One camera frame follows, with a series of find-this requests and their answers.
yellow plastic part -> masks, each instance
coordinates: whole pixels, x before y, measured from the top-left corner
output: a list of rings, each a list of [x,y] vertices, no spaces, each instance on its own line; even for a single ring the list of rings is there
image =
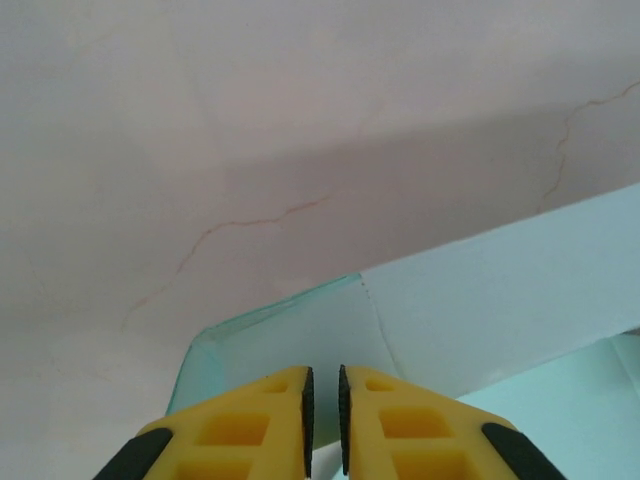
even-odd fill
[[[308,367],[292,367],[144,427],[173,438],[144,480],[305,478],[301,394]]]
[[[481,431],[507,420],[370,368],[346,374],[352,480],[518,480]]]

clamp jaw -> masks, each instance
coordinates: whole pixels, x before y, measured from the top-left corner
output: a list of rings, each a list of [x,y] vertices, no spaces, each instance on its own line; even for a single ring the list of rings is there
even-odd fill
[[[503,418],[365,367],[342,366],[353,480],[566,480]],[[313,371],[291,367],[143,428],[94,480],[311,476]]]

rectangular hole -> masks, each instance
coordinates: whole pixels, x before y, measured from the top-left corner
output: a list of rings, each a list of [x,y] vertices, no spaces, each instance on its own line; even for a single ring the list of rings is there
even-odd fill
[[[207,461],[183,463],[174,480],[247,480],[250,461]]]
[[[264,393],[284,393],[287,391],[288,385],[284,380],[271,383],[264,389]]]
[[[443,438],[452,432],[444,418],[429,408],[394,407],[380,411],[380,423],[387,438]]]
[[[367,390],[372,392],[391,392],[393,390],[391,385],[381,382],[375,378],[368,379],[365,386],[367,387]]]
[[[224,413],[213,417],[201,433],[199,445],[261,445],[269,426],[264,413]]]
[[[398,480],[480,480],[460,450],[394,452],[392,458]]]

ceiling crack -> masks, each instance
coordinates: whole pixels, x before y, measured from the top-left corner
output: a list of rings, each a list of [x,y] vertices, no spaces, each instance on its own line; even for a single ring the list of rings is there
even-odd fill
[[[223,223],[219,223],[217,225],[214,225],[211,228],[208,228],[207,230],[205,230],[204,232],[202,232],[200,234],[200,236],[198,237],[196,242],[193,244],[193,247],[191,247],[191,250],[189,250],[189,252],[182,258],[182,260],[178,264],[178,268],[176,268],[175,272],[173,273],[173,275],[171,276],[169,281],[167,283],[165,283],[164,285],[162,285],[162,286],[158,287],[157,289],[155,289],[153,292],[151,292],[148,295],[144,296],[143,298],[139,299],[131,307],[129,307],[129,310],[127,311],[127,314],[122,319],[122,323],[120,325],[120,331],[124,332],[126,330],[128,324],[129,324],[129,318],[131,317],[131,315],[136,310],[144,307],[149,302],[154,300],[156,297],[158,297],[158,296],[162,295],[164,292],[166,292],[171,286],[173,286],[173,284],[176,281],[176,279],[178,278],[178,276],[187,267],[187,265],[189,264],[191,259],[197,253],[198,249],[214,233],[216,233],[216,232],[218,232],[218,231],[220,231],[220,230],[222,230],[224,228],[227,228],[227,227],[252,227],[252,226],[257,226],[257,225],[278,224],[282,220],[284,220],[286,217],[288,217],[289,215],[291,215],[293,213],[300,212],[302,210],[307,210],[307,209],[316,207],[316,206],[320,205],[321,203],[326,202],[330,198],[331,198],[331,195],[325,195],[324,197],[322,197],[322,198],[320,198],[318,200],[315,200],[313,202],[307,202],[307,203],[303,203],[303,204],[300,204],[300,205],[296,205],[294,207],[290,207],[287,210],[285,210],[284,213],[282,213],[280,216],[274,217],[274,218],[266,218],[266,219],[261,219],[261,220],[248,220],[248,221],[245,221],[245,222],[238,222],[238,221],[223,222]]]
[[[575,107],[571,111],[571,113],[569,113],[569,115],[564,119],[564,135],[556,144],[556,149],[555,149],[556,154],[560,156],[560,165],[558,166],[558,173],[556,174],[556,179],[551,185],[551,187],[549,187],[549,189],[546,192],[544,192],[544,194],[542,195],[542,198],[540,199],[540,204],[538,205],[536,213],[541,213],[544,210],[544,205],[549,199],[549,197],[553,195],[560,187],[560,183],[562,182],[565,167],[567,165],[567,152],[565,151],[565,147],[569,142],[569,137],[571,135],[571,125],[574,118],[580,112],[590,107],[598,107],[600,105],[605,105],[609,102],[613,102],[614,100],[619,100],[620,98],[625,97],[629,92],[631,92],[633,89],[635,89],[638,86],[640,86],[640,80],[635,81],[634,83],[626,87],[624,90],[622,90],[622,92],[612,97],[601,99],[601,100],[589,100],[587,103],[578,105],[577,107]]]

black rubber tip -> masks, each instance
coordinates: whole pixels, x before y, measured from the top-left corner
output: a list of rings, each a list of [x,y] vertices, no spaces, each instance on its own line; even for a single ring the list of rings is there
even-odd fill
[[[311,457],[313,455],[313,369],[309,367],[307,379],[302,389],[302,431],[304,435],[304,472],[311,478]]]
[[[340,416],[340,445],[342,446],[342,472],[349,473],[349,445],[351,435],[351,387],[347,368],[340,365],[338,379],[338,414]]]
[[[93,480],[142,480],[173,437],[168,428],[156,428],[132,438]]]
[[[518,480],[567,480],[523,433],[497,423],[485,423],[482,433]]]

